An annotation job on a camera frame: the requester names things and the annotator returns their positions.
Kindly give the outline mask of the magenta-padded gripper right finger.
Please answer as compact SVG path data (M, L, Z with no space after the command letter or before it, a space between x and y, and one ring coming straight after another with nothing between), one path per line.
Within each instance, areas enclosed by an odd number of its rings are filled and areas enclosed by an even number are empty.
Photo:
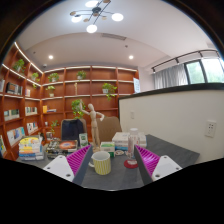
M181 170L181 167L168 155L158 156L143 147L134 147L142 181L145 185Z

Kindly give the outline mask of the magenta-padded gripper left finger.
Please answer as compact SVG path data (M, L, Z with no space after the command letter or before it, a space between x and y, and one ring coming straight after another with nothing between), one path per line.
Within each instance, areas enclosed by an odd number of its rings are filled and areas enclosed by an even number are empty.
M44 170L77 185L81 185L92 154L92 146L88 145L68 156L57 156L44 167Z

